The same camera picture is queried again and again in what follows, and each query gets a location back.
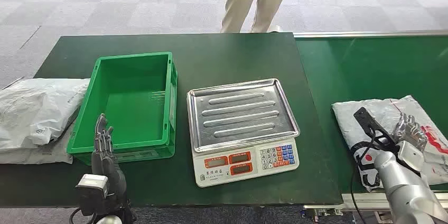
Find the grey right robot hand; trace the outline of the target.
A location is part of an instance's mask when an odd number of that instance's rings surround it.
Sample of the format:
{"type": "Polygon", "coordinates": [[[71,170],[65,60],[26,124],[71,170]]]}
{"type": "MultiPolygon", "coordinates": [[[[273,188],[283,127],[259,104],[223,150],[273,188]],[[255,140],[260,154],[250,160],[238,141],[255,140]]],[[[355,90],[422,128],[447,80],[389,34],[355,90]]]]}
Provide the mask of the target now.
{"type": "Polygon", "coordinates": [[[400,118],[393,130],[393,140],[395,143],[407,141],[423,152],[428,138],[413,115],[400,113],[400,118]]]}

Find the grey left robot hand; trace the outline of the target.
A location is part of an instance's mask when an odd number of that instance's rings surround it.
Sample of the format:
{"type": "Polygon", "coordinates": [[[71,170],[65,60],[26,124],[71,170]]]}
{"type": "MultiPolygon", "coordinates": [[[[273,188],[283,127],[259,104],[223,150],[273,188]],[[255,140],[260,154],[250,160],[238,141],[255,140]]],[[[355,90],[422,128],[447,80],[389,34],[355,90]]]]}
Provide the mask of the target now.
{"type": "Polygon", "coordinates": [[[100,114],[94,133],[94,151],[91,154],[92,172],[95,175],[103,175],[108,178],[109,189],[106,200],[114,209],[127,206],[127,183],[121,170],[117,157],[114,154],[111,134],[112,126],[107,127],[108,120],[105,114],[100,114]]]}

